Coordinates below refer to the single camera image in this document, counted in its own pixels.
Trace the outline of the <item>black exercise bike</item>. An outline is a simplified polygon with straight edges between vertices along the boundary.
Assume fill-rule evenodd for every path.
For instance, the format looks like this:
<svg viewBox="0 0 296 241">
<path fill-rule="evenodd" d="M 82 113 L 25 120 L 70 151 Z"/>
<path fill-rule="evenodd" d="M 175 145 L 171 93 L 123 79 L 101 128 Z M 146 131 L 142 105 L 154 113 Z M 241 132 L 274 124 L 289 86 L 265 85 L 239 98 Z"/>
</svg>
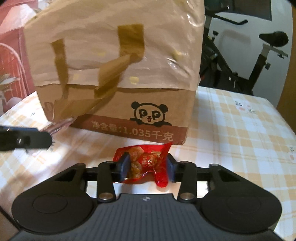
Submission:
<svg viewBox="0 0 296 241">
<path fill-rule="evenodd" d="M 291 3 L 271 1 L 271 21 L 206 7 L 205 14 L 200 84 L 278 100 L 290 62 Z"/>
</svg>

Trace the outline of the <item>red snack packet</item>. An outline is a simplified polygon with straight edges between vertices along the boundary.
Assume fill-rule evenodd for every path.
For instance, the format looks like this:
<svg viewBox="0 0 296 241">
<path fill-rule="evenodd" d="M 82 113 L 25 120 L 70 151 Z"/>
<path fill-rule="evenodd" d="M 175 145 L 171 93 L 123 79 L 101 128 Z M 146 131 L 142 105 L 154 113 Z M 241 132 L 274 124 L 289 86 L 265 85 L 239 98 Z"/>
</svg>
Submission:
<svg viewBox="0 0 296 241">
<path fill-rule="evenodd" d="M 117 149 L 113 161 L 118 162 L 124 153 L 130 157 L 130 169 L 123 182 L 132 184 L 150 173 L 156 185 L 165 188 L 169 182 L 166 158 L 171 145 L 135 145 Z"/>
</svg>

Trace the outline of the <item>dark window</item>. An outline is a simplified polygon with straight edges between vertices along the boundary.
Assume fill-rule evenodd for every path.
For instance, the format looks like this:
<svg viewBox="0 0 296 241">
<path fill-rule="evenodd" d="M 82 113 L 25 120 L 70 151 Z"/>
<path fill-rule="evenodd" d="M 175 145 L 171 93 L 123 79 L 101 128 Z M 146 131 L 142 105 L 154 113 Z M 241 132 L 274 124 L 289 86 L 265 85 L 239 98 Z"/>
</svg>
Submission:
<svg viewBox="0 0 296 241">
<path fill-rule="evenodd" d="M 204 3 L 207 10 L 223 9 L 230 13 L 272 20 L 270 0 L 205 0 Z"/>
</svg>

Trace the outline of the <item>checkered yellow tablecloth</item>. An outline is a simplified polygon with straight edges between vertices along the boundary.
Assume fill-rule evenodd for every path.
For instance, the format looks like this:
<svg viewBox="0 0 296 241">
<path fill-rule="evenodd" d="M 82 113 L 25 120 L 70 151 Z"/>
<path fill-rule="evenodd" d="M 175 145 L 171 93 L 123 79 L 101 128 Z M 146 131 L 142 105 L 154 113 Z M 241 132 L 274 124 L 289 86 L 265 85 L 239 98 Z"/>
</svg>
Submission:
<svg viewBox="0 0 296 241">
<path fill-rule="evenodd" d="M 58 132 L 46 151 L 2 152 L 1 207 L 10 212 L 18 194 L 67 167 L 94 167 L 118 148 L 140 144 L 116 136 L 116 123 L 93 120 L 91 127 Z M 187 139 L 170 153 L 199 167 L 220 164 L 273 193 L 282 204 L 276 232 L 295 239 L 295 134 L 268 100 L 199 87 Z"/>
</svg>

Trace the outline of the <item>red printed curtain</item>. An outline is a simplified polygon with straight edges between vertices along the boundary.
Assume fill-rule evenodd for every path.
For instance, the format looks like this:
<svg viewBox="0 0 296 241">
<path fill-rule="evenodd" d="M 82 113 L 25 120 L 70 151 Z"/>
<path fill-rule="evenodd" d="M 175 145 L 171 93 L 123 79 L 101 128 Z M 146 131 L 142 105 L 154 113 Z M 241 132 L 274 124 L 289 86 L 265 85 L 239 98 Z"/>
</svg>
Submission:
<svg viewBox="0 0 296 241">
<path fill-rule="evenodd" d="M 1 1 L 1 115 L 35 91 L 24 25 L 52 1 Z"/>
</svg>

